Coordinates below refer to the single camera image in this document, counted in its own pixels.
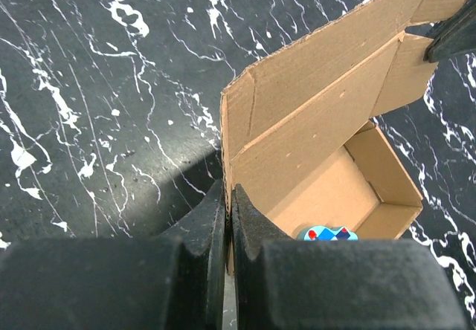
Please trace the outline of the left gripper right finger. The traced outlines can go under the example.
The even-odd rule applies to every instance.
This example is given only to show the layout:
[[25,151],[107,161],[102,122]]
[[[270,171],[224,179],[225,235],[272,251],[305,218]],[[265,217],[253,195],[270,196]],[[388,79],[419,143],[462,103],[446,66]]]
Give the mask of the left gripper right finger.
[[467,329],[443,269],[411,240],[298,241],[231,194],[240,329]]

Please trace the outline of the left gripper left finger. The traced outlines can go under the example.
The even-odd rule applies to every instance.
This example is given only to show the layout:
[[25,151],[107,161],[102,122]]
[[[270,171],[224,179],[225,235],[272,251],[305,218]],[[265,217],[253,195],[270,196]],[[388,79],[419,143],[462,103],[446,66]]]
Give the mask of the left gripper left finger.
[[220,329],[225,197],[152,238],[37,239],[1,252],[3,329]]

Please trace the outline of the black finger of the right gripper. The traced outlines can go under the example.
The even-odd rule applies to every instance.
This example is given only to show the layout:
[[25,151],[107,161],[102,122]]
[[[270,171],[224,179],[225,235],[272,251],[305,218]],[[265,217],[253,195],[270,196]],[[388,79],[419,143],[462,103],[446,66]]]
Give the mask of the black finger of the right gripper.
[[450,19],[437,23],[427,34],[433,42],[425,51],[424,60],[439,62],[475,49],[475,0],[466,0]]

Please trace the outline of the blue toy car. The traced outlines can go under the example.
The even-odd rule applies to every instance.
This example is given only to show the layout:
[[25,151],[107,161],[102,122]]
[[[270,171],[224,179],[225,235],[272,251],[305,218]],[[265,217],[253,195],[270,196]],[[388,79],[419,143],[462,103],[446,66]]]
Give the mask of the blue toy car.
[[340,227],[325,227],[325,226],[312,226],[302,229],[301,232],[297,235],[297,240],[301,241],[337,241],[337,240],[347,240],[355,241],[358,240],[356,233],[351,231],[349,228],[340,226]]

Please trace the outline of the brown cardboard box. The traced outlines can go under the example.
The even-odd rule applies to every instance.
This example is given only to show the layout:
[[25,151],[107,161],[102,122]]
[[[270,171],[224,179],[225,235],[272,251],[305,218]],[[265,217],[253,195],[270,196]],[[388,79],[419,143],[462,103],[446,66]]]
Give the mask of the brown cardboard box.
[[420,99],[436,64],[408,27],[466,0],[369,0],[249,65],[222,92],[225,192],[284,233],[344,227],[397,239],[422,196],[372,118]]

